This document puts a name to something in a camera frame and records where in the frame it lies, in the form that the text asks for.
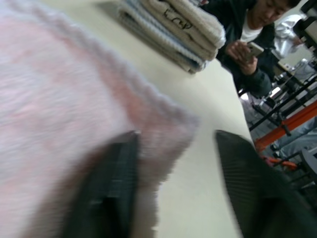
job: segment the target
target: black jacket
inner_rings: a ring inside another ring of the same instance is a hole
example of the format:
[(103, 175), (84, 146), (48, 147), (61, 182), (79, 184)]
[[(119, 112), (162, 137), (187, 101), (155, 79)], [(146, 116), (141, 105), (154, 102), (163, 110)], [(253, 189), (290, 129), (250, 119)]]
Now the black jacket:
[(274, 78), (273, 67), (276, 62), (271, 53), (274, 48), (274, 23), (265, 26), (260, 35), (254, 40), (265, 51), (258, 56), (258, 68), (252, 75), (244, 75), (237, 63), (225, 54), (226, 46), (242, 35), (243, 24), (247, 9), (251, 9), (256, 0), (210, 0), (202, 9), (216, 16), (226, 31), (226, 44), (219, 50), (217, 59), (231, 71), (237, 90), (242, 87), (255, 96), (265, 96), (271, 90)]

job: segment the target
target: smartphone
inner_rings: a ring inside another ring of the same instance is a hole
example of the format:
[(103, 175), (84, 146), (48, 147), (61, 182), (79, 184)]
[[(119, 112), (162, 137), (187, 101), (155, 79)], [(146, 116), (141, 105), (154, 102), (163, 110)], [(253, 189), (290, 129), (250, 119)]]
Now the smartphone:
[(247, 61), (250, 61), (253, 56), (258, 57), (264, 51), (261, 46), (254, 42), (249, 42), (247, 46), (250, 49), (250, 53), (247, 55)]

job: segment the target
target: white shirt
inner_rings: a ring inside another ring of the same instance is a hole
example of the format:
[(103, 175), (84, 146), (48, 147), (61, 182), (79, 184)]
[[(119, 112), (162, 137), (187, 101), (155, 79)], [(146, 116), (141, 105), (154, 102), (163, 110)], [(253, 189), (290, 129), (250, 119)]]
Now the white shirt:
[(263, 29), (263, 28), (261, 28), (259, 30), (251, 30), (249, 27), (249, 24), (248, 24), (247, 15), (248, 15), (248, 12), (247, 12), (246, 17), (244, 19), (242, 35), (240, 38), (240, 41), (243, 41), (243, 42), (253, 41), (256, 37), (259, 36), (259, 34), (261, 33), (261, 31)]
[(304, 15), (290, 15), (276, 25), (274, 38), (275, 50), (272, 53), (279, 60), (287, 57), (290, 53), (296, 52), (301, 47), (301, 45), (294, 46), (293, 44), (293, 40), (296, 37), (293, 27), (304, 17)]

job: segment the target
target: hand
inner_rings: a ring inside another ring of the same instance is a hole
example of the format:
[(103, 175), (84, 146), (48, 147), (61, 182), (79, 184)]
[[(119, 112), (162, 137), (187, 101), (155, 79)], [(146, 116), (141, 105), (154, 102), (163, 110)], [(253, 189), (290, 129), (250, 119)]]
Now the hand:
[(301, 39), (299, 39), (298, 36), (296, 36), (296, 37), (293, 39), (293, 44), (294, 44), (294, 46), (299, 46), (299, 45), (303, 44), (303, 42), (302, 42)]
[(251, 75), (257, 70), (258, 58), (252, 57), (250, 61), (238, 62), (244, 75)]
[(238, 40), (227, 45), (225, 53), (236, 61), (236, 63), (243, 63), (247, 61), (250, 49), (247, 47), (247, 43)]

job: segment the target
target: black hair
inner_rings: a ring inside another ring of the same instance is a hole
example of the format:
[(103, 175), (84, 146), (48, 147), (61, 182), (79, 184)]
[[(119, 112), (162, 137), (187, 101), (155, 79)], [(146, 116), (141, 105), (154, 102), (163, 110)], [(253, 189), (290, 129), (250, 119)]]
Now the black hair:
[(290, 6), (291, 8), (294, 8), (294, 7), (296, 7), (300, 2), (301, 2), (301, 0), (288, 0), (288, 6)]

